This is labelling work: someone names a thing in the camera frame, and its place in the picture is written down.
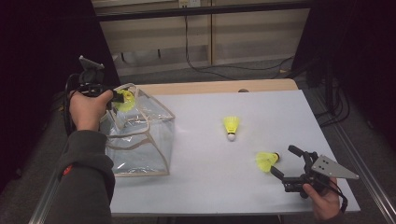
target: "wrist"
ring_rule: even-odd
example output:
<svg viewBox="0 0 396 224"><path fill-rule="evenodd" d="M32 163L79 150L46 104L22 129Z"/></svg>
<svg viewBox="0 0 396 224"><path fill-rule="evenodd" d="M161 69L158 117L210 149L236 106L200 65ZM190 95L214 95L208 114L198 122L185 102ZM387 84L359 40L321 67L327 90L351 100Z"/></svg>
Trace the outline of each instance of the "wrist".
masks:
<svg viewBox="0 0 396 224"><path fill-rule="evenodd" d="M76 125L77 131L83 131L83 130L88 130L88 131L99 131L99 124L98 123L92 123L92 122L81 122L79 125Z"/></svg>
<svg viewBox="0 0 396 224"><path fill-rule="evenodd" d="M341 211L338 211L334 216L328 217L328 218L315 218L315 223L342 223L341 220L343 213Z"/></svg>

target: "red patch on sleeve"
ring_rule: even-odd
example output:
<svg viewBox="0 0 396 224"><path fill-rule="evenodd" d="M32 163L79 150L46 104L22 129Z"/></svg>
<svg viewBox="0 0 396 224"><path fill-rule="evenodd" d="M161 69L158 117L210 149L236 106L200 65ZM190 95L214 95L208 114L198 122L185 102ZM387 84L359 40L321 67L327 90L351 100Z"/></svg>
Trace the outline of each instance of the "red patch on sleeve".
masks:
<svg viewBox="0 0 396 224"><path fill-rule="evenodd" d="M72 170L73 165L69 165L66 167L66 169L64 169L64 175L67 175L70 173L70 171Z"/></svg>

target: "wire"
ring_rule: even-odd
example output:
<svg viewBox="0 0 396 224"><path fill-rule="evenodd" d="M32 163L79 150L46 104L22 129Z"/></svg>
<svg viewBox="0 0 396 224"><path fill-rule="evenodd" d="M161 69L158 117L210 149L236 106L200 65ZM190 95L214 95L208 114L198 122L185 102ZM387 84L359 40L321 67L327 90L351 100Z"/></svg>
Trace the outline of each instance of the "wire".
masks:
<svg viewBox="0 0 396 224"><path fill-rule="evenodd" d="M358 0L355 0L354 2L353 2L353 6L352 6L352 9L351 9L351 11L350 11L350 14L349 14L349 17L348 17L348 19L347 19L347 22L346 22L346 26L345 27L348 27L349 26L349 24L351 23L351 21L352 21L352 18L353 18L353 14L355 13L355 11L356 11L356 8L357 8L357 3L358 3ZM338 42L339 44L338 44L338 46L336 47L337 49L340 49L341 48L341 43L343 43L343 41L344 41L344 39L346 38L346 35L347 35L347 31L344 31L343 33L342 33L342 37L341 37L341 40ZM332 118L332 119L330 119L330 120L328 120L328 121L326 121L326 122L324 122L324 123L322 123L322 124L320 124L319 126L321 127L321 128L323 128L323 127L326 127L326 126L329 126L329 125L332 125L332 124L334 124L334 123L337 123L337 122L342 122L342 121L344 121L345 119L347 119L348 118L348 116L349 116L349 114L350 114L350 105L349 105L349 99L348 99L348 97L347 97L347 95L346 95L346 93L345 93L345 91L343 90L343 93L344 93L344 97L346 98L346 106L347 106L347 112L346 112L346 115L343 117L343 118L341 118L341 119L338 119L337 117L334 117L334 118Z"/></svg>
<svg viewBox="0 0 396 224"><path fill-rule="evenodd" d="M336 110L338 109L338 106L340 105L340 99L341 99L340 97L337 97L337 98L336 98L336 101L335 101L335 105L333 105L333 107L332 107L331 110L326 110L326 111L324 111L324 112L322 112L322 113L315 114L315 118L316 118L316 119L319 119L320 117L322 117L322 116L324 116L324 115L326 115L326 114L329 114L330 111L336 111Z"/></svg>
<svg viewBox="0 0 396 224"><path fill-rule="evenodd" d="M321 124L319 125L320 128L324 128L324 127L329 126L329 125L332 125L332 124L334 124L334 123L342 122L342 121L346 120L346 119L349 117L349 114L350 114L349 99L348 99L347 94L345 93L345 91L342 90L342 92L343 92L343 94L344 94L344 98L346 99L346 108L347 108L346 114L345 114L341 119L339 119L339 117L340 117L340 116L342 115L342 113L343 113L344 105L343 105L343 103L342 103L341 95L339 94L339 91L337 91L337 93L336 93L336 94L337 94L337 99L341 102L341 103L340 103L341 108L340 108L339 112L338 112L332 119L329 119L329 120L327 120L327 121L321 123Z"/></svg>
<svg viewBox="0 0 396 224"><path fill-rule="evenodd" d="M344 195L344 193L343 193L343 191L341 191L341 189L338 187L338 185L337 184L335 184L334 182L332 182L331 180L331 182L337 187L337 189L335 189L335 188L333 188L332 186L330 186L330 185L328 185L328 184L326 184L326 183L323 183L322 181L320 181L319 179L315 179L319 184L321 184L321 185L323 185L324 187L326 187L327 189L329 189L329 190L331 190L332 192L334 192L334 193L336 193L336 194L338 194L341 198L343 198L343 201L342 201L342 203L341 203L341 208L340 208L340 210L341 210L341 212L342 213L345 213L345 211L347 210L347 197Z"/></svg>
<svg viewBox="0 0 396 224"><path fill-rule="evenodd" d="M186 25L186 32L185 32L185 37L186 37L186 61L187 64L189 65L189 67L191 69L193 69L196 72L199 73L209 73L209 74L213 74L219 77L224 77L224 78L228 78L230 80L237 80L235 78L232 77L226 77L222 74L219 73L215 73L215 72L210 72L210 71L203 71L206 69L211 69L211 68L235 68L235 69L245 69L245 70L251 70L251 71L265 71L265 70L270 70L270 69L274 69L274 68L278 68L277 74L274 77L271 77L271 79L274 79L276 77L278 77L280 75L280 66L285 63L286 61L293 59L294 56L291 56L285 60L283 60L281 63L275 65L275 66L271 66L271 67L266 67L266 68L247 68L247 67L242 67L242 66L233 66L233 65L213 65L213 66L207 66L207 67L200 67L200 68L196 68L191 64L190 61L190 54L189 54L189 38L188 38L188 31L189 31L189 23L188 23L188 19L187 16L184 17L184 21L185 21L185 25Z"/></svg>
<svg viewBox="0 0 396 224"><path fill-rule="evenodd" d="M77 91L80 91L82 88L88 86L86 84L80 85L75 90L70 91L69 90L70 82L72 81L72 79L74 77L77 77L77 76L80 76L80 74L70 75L66 81L66 85L64 86L64 127L66 128L67 135L70 135L74 130L74 123L73 123L73 120L72 120L72 118L70 116L70 112L69 112L70 100Z"/></svg>

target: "person's arm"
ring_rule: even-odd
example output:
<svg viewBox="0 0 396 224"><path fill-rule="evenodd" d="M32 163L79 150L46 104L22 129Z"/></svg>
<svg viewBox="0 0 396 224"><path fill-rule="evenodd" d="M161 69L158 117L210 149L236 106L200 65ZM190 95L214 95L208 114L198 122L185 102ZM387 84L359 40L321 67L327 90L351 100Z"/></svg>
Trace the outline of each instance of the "person's arm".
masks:
<svg viewBox="0 0 396 224"><path fill-rule="evenodd" d="M337 184L337 180L335 178L330 178L330 180L330 186L334 189L337 189L335 186ZM304 184L303 188L306 194L308 194L308 196L312 199L314 217L317 223L343 223L343 213L340 211L340 199L338 194L331 190L324 190L324 192L319 195L309 184Z"/></svg>
<svg viewBox="0 0 396 224"><path fill-rule="evenodd" d="M111 223L113 162L105 155L106 136L97 132L111 98L111 91L97 98L73 95L70 113L77 131L69 136L60 159L60 185L46 223Z"/></svg>

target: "wall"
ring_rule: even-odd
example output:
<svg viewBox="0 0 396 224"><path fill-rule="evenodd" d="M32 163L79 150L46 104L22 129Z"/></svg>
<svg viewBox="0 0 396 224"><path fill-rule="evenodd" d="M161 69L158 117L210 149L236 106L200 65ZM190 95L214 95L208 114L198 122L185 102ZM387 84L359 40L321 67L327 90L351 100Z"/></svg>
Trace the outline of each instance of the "wall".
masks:
<svg viewBox="0 0 396 224"><path fill-rule="evenodd" d="M205 0L202 6L270 1ZM177 8L178 1L97 7L96 13ZM206 46L209 63L287 58L295 54L309 9L190 16L189 46ZM185 47L184 18L101 22L112 53Z"/></svg>

